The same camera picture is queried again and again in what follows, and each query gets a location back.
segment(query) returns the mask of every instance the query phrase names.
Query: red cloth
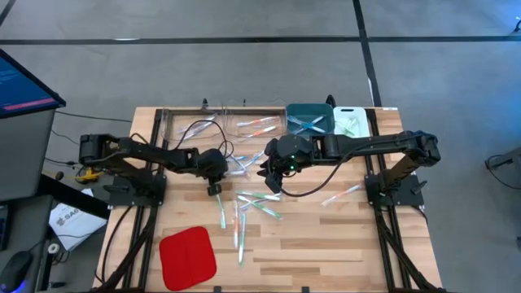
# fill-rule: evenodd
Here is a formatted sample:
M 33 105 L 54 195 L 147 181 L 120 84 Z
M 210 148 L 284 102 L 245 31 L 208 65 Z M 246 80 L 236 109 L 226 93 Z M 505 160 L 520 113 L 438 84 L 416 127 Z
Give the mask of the red cloth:
M 210 236 L 204 227 L 194 227 L 160 242 L 164 285 L 180 291 L 215 276 L 217 264 Z

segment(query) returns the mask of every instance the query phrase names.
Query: concrete floor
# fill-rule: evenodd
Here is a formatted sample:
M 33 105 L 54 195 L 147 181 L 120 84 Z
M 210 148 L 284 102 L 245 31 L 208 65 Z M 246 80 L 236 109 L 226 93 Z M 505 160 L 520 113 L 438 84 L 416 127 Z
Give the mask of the concrete floor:
M 370 37 L 507 35 L 521 14 L 515 0 L 361 4 Z M 17 0 L 0 28 L 0 39 L 319 34 L 356 36 L 352 2 Z M 371 106 L 356 42 L 2 48 L 60 93 L 65 111 L 78 114 L 132 119 L 137 106 L 194 106 L 203 98 L 212 105 L 239 105 L 244 98 L 250 105 L 321 102 L 328 94 L 339 105 Z M 521 192 L 495 181 L 483 162 L 521 146 L 521 42 L 378 43 L 370 49 L 383 105 L 400 108 L 406 129 L 440 139 L 442 161 L 418 173 L 429 181 L 424 197 L 444 287 L 518 292 Z M 57 115 L 54 130 L 75 139 L 124 136 L 129 125 Z M 53 136 L 47 156 L 74 160 L 77 147 Z M 508 168 L 499 176 L 521 186 Z M 90 288 L 102 241 L 93 236 L 53 269 L 53 281 L 68 283 L 60 291 Z

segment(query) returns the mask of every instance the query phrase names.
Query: white paper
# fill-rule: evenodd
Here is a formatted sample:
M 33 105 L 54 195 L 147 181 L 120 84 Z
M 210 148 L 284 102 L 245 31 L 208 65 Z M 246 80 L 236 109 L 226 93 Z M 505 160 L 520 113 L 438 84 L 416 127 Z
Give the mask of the white paper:
M 94 196 L 91 189 L 84 189 L 81 192 L 86 195 Z M 53 208 L 53 210 L 50 211 L 49 226 L 56 235 L 87 235 L 83 238 L 58 236 L 59 241 L 68 251 L 76 248 L 90 236 L 89 234 L 92 234 L 106 224 L 107 220 L 97 216 L 92 216 L 63 203 L 59 203 L 56 208 Z

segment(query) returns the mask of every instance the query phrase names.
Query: wooden table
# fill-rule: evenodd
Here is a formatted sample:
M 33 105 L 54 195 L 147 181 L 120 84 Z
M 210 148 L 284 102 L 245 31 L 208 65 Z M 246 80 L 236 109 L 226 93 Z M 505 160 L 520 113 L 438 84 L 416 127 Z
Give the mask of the wooden table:
M 140 133 L 149 138 L 156 108 L 139 107 L 134 116 L 131 133 Z M 399 133 L 401 119 L 396 109 L 375 108 L 380 134 Z M 175 116 L 174 129 L 188 125 L 204 116 Z M 234 125 L 238 120 L 250 117 L 232 116 L 224 123 Z M 217 127 L 205 130 L 215 136 L 191 139 L 183 147 L 198 147 L 203 151 L 218 147 L 221 137 Z M 227 133 L 236 133 L 228 127 Z M 163 135 L 158 139 L 161 145 Z M 177 145 L 175 134 L 170 148 Z M 251 155 L 264 149 L 271 138 L 257 138 L 248 142 L 235 142 L 236 155 Z M 392 167 L 403 155 L 385 155 L 387 167 Z M 132 160 L 136 166 L 144 162 Z M 374 159 L 374 169 L 378 170 Z M 212 291 L 222 286 L 223 291 L 300 291 L 309 286 L 311 291 L 386 291 L 381 252 L 378 241 L 373 208 L 367 203 L 366 192 L 361 190 L 341 198 L 327 208 L 320 202 L 351 186 L 361 184 L 366 175 L 363 158 L 354 158 L 343 164 L 331 182 L 316 194 L 303 198 L 284 196 L 281 203 L 267 203 L 276 212 L 283 214 L 278 221 L 263 212 L 250 208 L 247 211 L 245 261 L 238 264 L 238 253 L 233 245 L 231 200 L 236 190 L 269 191 L 264 178 L 255 174 L 259 166 L 250 169 L 251 177 L 230 177 L 221 184 L 221 195 L 226 211 L 227 229 L 219 225 L 219 209 L 215 198 L 207 196 L 207 182 L 192 175 L 167 172 L 168 186 L 164 204 L 159 208 L 151 261 L 148 271 L 147 291 L 167 291 L 161 273 L 159 242 L 162 238 L 184 229 L 201 225 L 211 236 L 217 259 L 217 275 L 212 279 L 190 288 L 188 291 Z M 331 167 L 305 169 L 302 173 L 284 180 L 286 190 L 304 192 L 322 183 L 331 172 Z M 133 208 L 123 220 L 108 254 L 107 275 L 121 262 L 129 249 L 129 240 L 134 224 Z M 115 208 L 107 224 L 107 232 L 101 256 L 117 220 L 125 208 Z M 427 224 L 412 208 L 396 208 L 401 236 L 406 252 L 423 275 L 435 286 L 441 286 L 436 260 L 431 246 Z M 141 254 L 134 264 L 133 285 L 138 282 Z M 396 285 L 401 286 L 396 257 L 392 252 L 393 271 Z M 98 272 L 101 271 L 102 258 Z

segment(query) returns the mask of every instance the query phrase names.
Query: computer monitor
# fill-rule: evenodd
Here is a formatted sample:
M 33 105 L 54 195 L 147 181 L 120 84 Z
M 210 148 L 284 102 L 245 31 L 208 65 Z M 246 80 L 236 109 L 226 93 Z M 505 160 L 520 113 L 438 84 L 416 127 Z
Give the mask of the computer monitor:
M 0 50 L 0 119 L 65 107 L 65 101 Z

